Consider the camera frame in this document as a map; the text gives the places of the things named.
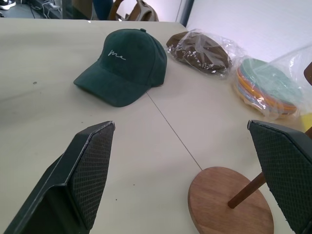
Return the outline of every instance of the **plastic bag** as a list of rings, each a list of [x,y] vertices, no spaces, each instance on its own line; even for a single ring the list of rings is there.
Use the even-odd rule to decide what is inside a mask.
[[[312,44],[272,62],[245,58],[235,70],[234,90],[269,119],[311,113],[311,62]]]
[[[245,53],[235,42],[202,33],[195,29],[173,35],[167,42],[167,52],[174,59],[206,74],[224,78]]]

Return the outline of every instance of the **floor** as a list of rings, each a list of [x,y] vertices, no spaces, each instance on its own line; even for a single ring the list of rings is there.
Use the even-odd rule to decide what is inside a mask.
[[[31,11],[28,4],[21,4],[19,0],[17,0],[16,6],[12,7],[10,10],[0,10],[0,12],[7,18],[42,18],[35,10]]]

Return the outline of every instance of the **wooden base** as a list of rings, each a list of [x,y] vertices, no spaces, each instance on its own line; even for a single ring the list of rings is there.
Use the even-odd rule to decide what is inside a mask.
[[[223,167],[200,172],[191,183],[188,203],[192,220],[200,234],[273,234],[271,210],[257,190],[234,209],[230,201],[250,181]]]

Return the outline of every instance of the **yellow object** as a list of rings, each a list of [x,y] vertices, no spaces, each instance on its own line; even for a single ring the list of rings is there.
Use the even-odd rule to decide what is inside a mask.
[[[312,114],[301,116],[301,121],[304,127],[304,131],[307,131],[312,126]]]

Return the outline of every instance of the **table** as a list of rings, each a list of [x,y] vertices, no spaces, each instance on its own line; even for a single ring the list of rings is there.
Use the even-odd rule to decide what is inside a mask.
[[[197,234],[187,193],[201,169],[224,166],[249,179],[260,172],[246,128],[262,116],[228,81],[168,58],[165,83],[115,108],[73,80],[98,59],[105,37],[145,28],[163,45],[185,31],[169,22],[0,20],[0,232],[74,134],[113,120],[116,131],[106,187],[92,234]],[[301,129],[299,122],[283,122]],[[275,233],[292,233],[264,186]]]

